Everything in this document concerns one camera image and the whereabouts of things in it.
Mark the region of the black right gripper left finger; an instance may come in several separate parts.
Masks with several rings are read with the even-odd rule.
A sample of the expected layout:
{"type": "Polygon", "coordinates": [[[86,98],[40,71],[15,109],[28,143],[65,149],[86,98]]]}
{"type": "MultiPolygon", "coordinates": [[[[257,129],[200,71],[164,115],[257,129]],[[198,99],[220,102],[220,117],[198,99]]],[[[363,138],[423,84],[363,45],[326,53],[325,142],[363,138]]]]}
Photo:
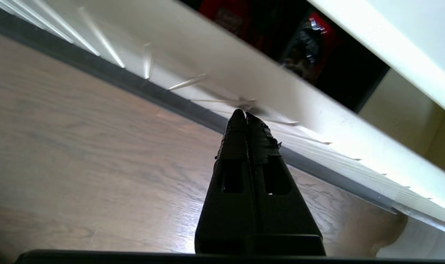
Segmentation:
{"type": "Polygon", "coordinates": [[[244,254],[256,234],[243,110],[227,122],[195,232],[197,254],[244,254]]]}

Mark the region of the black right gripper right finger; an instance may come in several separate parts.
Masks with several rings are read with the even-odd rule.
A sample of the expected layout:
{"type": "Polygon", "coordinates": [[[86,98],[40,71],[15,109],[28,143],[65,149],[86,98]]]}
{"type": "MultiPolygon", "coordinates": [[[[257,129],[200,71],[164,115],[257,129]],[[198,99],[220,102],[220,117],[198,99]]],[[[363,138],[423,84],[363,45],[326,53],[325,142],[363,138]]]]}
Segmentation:
{"type": "Polygon", "coordinates": [[[266,255],[325,256],[323,236],[278,141],[258,117],[247,113],[246,120],[257,213],[255,251],[266,255]]]}

